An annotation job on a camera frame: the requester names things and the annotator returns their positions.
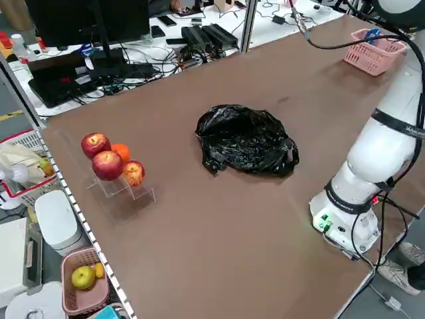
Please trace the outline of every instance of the person's foot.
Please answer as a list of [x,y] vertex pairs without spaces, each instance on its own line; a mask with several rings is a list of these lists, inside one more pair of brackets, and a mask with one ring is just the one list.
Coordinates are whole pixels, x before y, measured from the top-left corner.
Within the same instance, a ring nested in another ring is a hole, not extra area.
[[413,288],[409,284],[407,271],[399,264],[387,260],[382,266],[378,268],[378,272],[382,277],[403,289],[408,294],[411,294],[412,296],[419,294],[420,290]]
[[407,243],[406,241],[399,244],[398,249],[400,252],[416,266],[425,263],[425,251],[416,245]]

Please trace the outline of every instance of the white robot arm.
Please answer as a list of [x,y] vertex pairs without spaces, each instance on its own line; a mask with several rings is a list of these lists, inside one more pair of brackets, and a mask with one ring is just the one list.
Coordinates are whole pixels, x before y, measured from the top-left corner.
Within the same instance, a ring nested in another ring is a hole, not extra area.
[[[425,28],[425,0],[376,0],[374,7],[395,27],[415,31]],[[425,54],[425,31],[417,32],[415,43]],[[414,130],[422,88],[420,63],[408,51],[404,65],[374,115],[387,114],[411,124]],[[357,255],[356,250],[369,250],[379,238],[371,199],[381,190],[379,186],[386,185],[412,159],[417,145],[416,138],[375,118],[366,123],[347,161],[310,202],[313,226],[353,256]]]

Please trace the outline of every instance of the table surface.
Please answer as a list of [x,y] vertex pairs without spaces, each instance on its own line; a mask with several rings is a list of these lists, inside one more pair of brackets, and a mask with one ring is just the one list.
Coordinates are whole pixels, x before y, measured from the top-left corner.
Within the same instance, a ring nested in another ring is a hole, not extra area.
[[[343,17],[316,27],[312,39],[342,43],[368,26]],[[322,239],[308,203],[344,162],[394,69],[373,78],[344,54],[292,35],[50,119],[44,140],[138,318],[328,319],[358,288],[368,266]],[[299,147],[295,173],[281,180],[228,169],[213,177],[194,131],[217,104],[281,120]],[[88,163],[81,168],[78,148],[73,156],[60,132],[77,143],[90,132],[126,143],[157,202],[120,207],[86,189]],[[413,211],[423,205],[424,167],[422,157],[394,190]],[[129,218],[119,222],[120,214]],[[385,247],[403,228],[387,208]]]
[[[272,22],[271,15],[274,11],[278,9],[278,5],[272,5],[271,7],[263,7],[266,2],[258,3],[258,13],[254,21],[254,30],[251,37],[251,47],[256,47],[276,39],[286,37],[288,35],[298,32],[298,28],[294,25],[277,25]],[[280,10],[274,12],[274,14],[279,16],[285,16],[288,19],[288,23],[294,23],[290,18],[290,9],[283,5],[283,0],[272,1],[272,3],[279,3]],[[313,6],[316,3],[312,3],[310,0],[299,0],[296,3],[296,6],[300,12],[305,14],[306,17],[311,17],[314,20],[314,23],[322,24],[333,19],[337,19],[341,16],[341,13],[336,11],[330,11],[329,14],[323,14],[323,12],[318,12],[313,9]],[[245,18],[246,10],[239,10],[238,8],[232,8],[233,11],[236,11],[236,16],[233,13],[228,13],[223,15],[220,18],[218,9],[216,7],[207,7],[205,8],[205,18],[203,19],[203,25],[209,25],[211,23],[218,23],[227,31],[233,31],[237,26],[239,26]],[[132,43],[124,44],[125,47],[129,48],[127,50],[129,57],[132,61],[139,62],[156,62],[154,59],[162,60],[164,59],[169,51],[172,49],[167,46],[165,39],[180,38],[181,37],[181,27],[191,26],[192,17],[202,17],[202,15],[193,15],[189,19],[179,19],[176,15],[170,15],[177,25],[174,27],[166,27],[161,23],[157,18],[150,19],[150,25],[159,25],[162,30],[165,32],[166,37],[157,38],[153,40],[151,45],[146,46],[141,41],[135,41]],[[239,26],[234,32],[234,35],[241,39],[243,30],[243,24]],[[112,48],[119,47],[119,45],[112,45]],[[38,45],[31,46],[32,49],[39,49]],[[40,58],[49,58],[49,56],[54,56],[56,54],[66,54],[72,52],[76,49],[79,49],[80,45],[71,46],[67,51],[60,53],[55,48],[51,48],[46,55],[41,55]],[[227,50],[227,54],[232,54],[236,52],[236,49]],[[165,67],[164,70],[172,69],[172,66]],[[35,110],[39,116],[55,116],[57,114],[73,110],[74,108],[81,107],[81,104],[75,101],[69,101],[67,103],[61,104],[55,108],[47,108],[44,103],[34,94],[31,88],[28,85],[28,81],[32,78],[31,74],[26,70],[17,70],[15,76],[23,87],[25,93],[29,97],[29,100],[33,103]],[[89,93],[90,96],[101,96],[100,92]],[[93,102],[93,99],[81,98],[85,103]]]

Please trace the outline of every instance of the pink plastic basket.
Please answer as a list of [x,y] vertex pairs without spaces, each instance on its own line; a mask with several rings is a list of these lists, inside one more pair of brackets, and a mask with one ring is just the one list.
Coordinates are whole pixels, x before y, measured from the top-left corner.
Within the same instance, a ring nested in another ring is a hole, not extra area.
[[[368,29],[361,29],[351,33],[354,41],[364,39]],[[391,39],[379,39],[374,45],[361,43],[349,47],[344,61],[356,66],[357,68],[377,76],[386,72],[396,57],[406,50],[406,45],[400,41]]]
[[74,270],[98,262],[99,256],[93,247],[74,251],[62,261],[62,307],[67,314],[71,316],[87,314],[107,305],[109,285],[106,274],[103,278],[97,278],[90,290],[75,289],[71,283]]

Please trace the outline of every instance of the clear acrylic stand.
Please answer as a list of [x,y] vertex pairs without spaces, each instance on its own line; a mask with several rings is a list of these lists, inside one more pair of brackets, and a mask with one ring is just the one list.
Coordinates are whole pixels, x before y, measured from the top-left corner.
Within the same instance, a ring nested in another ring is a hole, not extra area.
[[63,145],[63,152],[68,154],[73,171],[82,177],[82,186],[95,197],[102,209],[114,222],[125,221],[137,215],[142,209],[156,202],[154,189],[143,180],[137,186],[131,186],[123,176],[113,181],[99,179],[92,170],[92,162],[84,155],[81,147],[65,131],[58,130],[55,137]]

